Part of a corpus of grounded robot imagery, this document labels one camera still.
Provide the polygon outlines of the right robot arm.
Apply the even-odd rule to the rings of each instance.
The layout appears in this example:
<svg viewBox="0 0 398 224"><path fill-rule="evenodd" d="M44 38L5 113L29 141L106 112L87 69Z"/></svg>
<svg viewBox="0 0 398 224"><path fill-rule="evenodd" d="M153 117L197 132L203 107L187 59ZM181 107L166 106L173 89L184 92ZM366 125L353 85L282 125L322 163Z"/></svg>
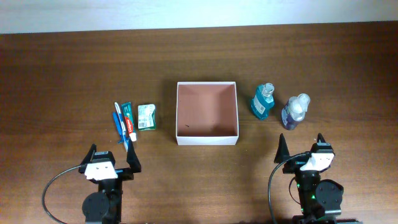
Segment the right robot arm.
<svg viewBox="0 0 398 224"><path fill-rule="evenodd" d="M335 157L330 143L326 142L322 134L318 134L316 143L309 151L290 155L283 134L279 136L279 145L275 155L276 167L270 174L267 189L268 206L273 223L276 217L271 202L271 186L274 174L282 168L284 174L293 174L291 182L295 182L298 190L302 214L292 217L292 223L298 224L349 224L359 223L357 219L339 220L344 188L331 179L321 179L321 173L331 167Z"/></svg>

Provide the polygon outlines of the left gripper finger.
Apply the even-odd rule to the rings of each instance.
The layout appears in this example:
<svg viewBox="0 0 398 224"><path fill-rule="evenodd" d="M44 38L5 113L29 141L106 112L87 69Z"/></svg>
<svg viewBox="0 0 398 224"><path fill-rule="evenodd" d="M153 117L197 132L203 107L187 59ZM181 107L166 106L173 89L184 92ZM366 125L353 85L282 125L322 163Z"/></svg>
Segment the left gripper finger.
<svg viewBox="0 0 398 224"><path fill-rule="evenodd" d="M142 170L141 163L137 157L137 154L134 150L134 145L131 140L128 141L127 145L127 158L126 162L129 164L133 173L139 173Z"/></svg>
<svg viewBox="0 0 398 224"><path fill-rule="evenodd" d="M95 153L96 153L96 144L92 144L87 155L84 157L84 159L82 160L80 165L83 166L83 165L89 163L92 160Z"/></svg>

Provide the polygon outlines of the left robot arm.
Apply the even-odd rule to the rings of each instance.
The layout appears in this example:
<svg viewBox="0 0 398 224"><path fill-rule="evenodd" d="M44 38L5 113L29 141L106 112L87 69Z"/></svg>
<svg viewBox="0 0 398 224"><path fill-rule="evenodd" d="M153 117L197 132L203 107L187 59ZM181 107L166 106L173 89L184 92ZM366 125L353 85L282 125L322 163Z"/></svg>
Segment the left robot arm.
<svg viewBox="0 0 398 224"><path fill-rule="evenodd" d="M95 144L90 147L78 171L98 190L83 201L85 223L121 223L123 182L133 180L134 174L142 170L131 140L127 142L126 162L128 167L117 169L111 151L98 152Z"/></svg>

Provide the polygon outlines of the teal mouthwash bottle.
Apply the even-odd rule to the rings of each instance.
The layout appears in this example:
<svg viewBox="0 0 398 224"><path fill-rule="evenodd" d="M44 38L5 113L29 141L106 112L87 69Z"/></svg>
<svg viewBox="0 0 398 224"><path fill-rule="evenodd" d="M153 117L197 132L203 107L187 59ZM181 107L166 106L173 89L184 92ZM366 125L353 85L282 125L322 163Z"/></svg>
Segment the teal mouthwash bottle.
<svg viewBox="0 0 398 224"><path fill-rule="evenodd" d="M265 120L274 107L274 86L271 83L259 85L251 101L251 109L257 119Z"/></svg>

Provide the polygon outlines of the green white floss packet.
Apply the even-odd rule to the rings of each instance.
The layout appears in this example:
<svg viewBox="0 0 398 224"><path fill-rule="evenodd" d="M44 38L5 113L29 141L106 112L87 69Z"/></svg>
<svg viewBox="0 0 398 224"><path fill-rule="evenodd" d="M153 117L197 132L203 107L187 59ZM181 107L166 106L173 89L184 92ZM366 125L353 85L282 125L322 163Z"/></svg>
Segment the green white floss packet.
<svg viewBox="0 0 398 224"><path fill-rule="evenodd" d="M146 131L156 128L155 122L155 104L139 105L138 109L138 130Z"/></svg>

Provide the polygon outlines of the purple liquid clear bottle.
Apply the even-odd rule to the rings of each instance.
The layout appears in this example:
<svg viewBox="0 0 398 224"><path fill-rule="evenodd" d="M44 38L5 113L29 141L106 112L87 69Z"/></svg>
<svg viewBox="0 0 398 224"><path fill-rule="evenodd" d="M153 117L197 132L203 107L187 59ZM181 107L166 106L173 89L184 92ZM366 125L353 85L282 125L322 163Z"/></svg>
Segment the purple liquid clear bottle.
<svg viewBox="0 0 398 224"><path fill-rule="evenodd" d="M295 129L304 120L309 104L310 97L306 93L290 97L281 111L283 127L287 130Z"/></svg>

